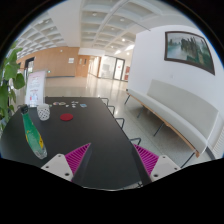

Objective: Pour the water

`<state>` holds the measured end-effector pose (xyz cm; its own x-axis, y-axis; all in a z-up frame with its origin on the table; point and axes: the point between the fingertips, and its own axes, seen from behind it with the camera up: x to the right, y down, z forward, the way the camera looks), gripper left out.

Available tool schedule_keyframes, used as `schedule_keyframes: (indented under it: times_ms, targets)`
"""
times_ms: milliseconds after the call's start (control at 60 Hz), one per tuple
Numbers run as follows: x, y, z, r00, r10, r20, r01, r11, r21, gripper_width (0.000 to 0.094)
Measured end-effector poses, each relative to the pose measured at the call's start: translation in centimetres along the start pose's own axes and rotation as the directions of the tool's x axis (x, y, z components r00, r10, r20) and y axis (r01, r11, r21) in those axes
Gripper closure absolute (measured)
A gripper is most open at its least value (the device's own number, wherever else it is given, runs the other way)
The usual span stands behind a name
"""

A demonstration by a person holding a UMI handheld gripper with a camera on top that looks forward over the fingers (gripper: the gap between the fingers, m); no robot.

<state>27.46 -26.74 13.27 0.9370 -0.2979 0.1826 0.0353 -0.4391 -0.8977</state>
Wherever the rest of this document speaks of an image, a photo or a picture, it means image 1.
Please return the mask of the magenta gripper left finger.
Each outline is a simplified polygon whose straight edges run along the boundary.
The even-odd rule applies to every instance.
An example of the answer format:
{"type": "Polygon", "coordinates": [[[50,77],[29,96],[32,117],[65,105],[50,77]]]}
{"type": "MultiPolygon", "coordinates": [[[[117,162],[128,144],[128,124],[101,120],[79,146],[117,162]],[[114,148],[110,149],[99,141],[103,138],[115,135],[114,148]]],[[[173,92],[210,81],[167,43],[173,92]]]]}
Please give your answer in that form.
{"type": "Polygon", "coordinates": [[[74,149],[66,155],[57,154],[43,165],[42,169],[65,180],[71,181],[81,167],[81,163],[89,151],[90,146],[91,144],[88,143],[74,149]]]}

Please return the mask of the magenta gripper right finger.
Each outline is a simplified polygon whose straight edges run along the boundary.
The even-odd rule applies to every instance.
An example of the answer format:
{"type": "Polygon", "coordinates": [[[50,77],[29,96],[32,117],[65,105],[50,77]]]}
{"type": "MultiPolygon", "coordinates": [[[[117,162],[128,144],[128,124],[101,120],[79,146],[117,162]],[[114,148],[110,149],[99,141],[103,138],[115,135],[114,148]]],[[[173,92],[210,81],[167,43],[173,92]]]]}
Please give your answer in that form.
{"type": "Polygon", "coordinates": [[[175,164],[167,155],[158,156],[139,145],[134,145],[134,147],[152,182],[180,170],[180,167],[175,164]]]}

